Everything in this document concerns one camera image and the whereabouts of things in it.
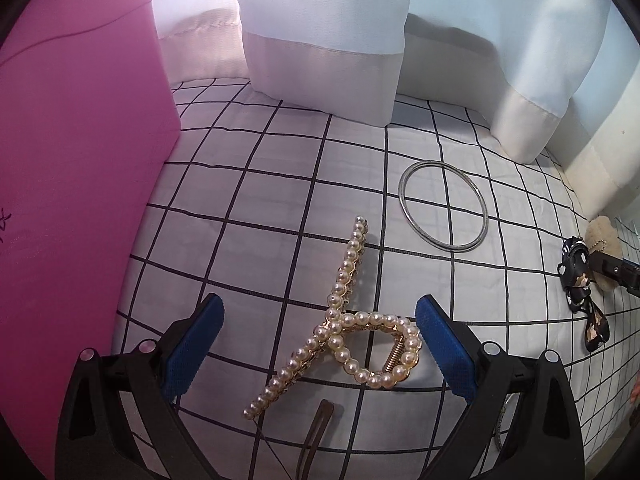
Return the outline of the person's right hand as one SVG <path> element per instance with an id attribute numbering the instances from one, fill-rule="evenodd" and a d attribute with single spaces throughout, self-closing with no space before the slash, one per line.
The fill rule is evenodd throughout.
<path id="1" fill-rule="evenodd" d="M 637 402 L 640 396 L 640 374 L 636 377 L 636 381 L 634 382 L 634 386 L 631 389 L 629 402 L 634 404 Z"/>

